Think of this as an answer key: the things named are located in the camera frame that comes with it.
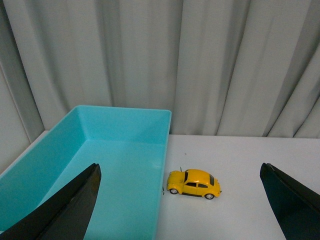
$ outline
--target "curtain fold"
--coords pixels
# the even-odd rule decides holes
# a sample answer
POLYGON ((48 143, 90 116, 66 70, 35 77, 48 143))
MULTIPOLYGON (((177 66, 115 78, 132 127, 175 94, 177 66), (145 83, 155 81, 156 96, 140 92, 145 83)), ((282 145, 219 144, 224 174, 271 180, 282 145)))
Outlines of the curtain fold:
POLYGON ((4 0, 44 127, 169 109, 172 134, 320 137, 318 0, 4 0))

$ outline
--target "toy car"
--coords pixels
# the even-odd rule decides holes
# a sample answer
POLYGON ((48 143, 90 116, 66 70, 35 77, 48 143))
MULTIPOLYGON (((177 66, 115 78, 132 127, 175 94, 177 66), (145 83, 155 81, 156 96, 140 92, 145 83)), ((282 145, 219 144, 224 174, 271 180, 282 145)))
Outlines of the toy car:
POLYGON ((167 180, 166 189, 171 194, 184 194, 213 199, 221 193, 220 184, 211 174, 198 170, 172 171, 167 180))

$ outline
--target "white table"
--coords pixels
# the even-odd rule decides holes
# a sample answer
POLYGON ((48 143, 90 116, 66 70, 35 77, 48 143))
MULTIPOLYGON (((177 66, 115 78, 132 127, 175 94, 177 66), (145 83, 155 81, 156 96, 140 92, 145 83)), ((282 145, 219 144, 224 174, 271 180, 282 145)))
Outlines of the white table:
POLYGON ((260 167, 271 163, 320 194, 320 139, 170 135, 163 186, 173 170, 202 169, 219 180, 219 198, 161 200, 157 240, 285 240, 260 167))

